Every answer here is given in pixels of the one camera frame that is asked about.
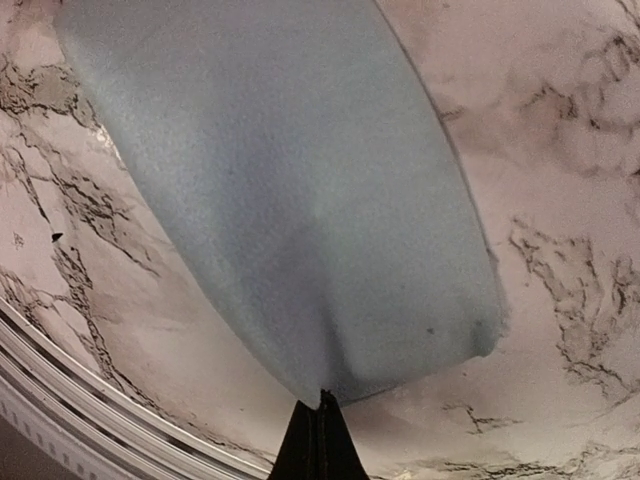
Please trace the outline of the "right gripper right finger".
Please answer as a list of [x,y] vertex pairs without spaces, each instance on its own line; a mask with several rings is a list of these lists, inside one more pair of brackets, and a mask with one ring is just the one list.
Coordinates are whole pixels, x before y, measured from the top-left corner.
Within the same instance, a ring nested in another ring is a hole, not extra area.
[[368,480],[338,401],[329,391],[321,392],[317,413],[318,478]]

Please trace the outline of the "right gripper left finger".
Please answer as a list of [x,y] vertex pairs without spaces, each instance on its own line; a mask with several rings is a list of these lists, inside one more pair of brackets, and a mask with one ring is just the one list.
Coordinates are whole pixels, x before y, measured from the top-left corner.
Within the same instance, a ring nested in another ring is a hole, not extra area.
[[319,478],[317,427],[318,411],[298,401],[269,474],[269,480]]

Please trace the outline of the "blue cleaning cloth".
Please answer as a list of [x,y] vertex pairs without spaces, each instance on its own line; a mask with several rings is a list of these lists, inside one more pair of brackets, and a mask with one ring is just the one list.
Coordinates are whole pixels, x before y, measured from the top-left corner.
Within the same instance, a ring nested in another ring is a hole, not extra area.
[[496,263],[373,1],[67,1],[65,56],[202,291],[298,400],[487,356]]

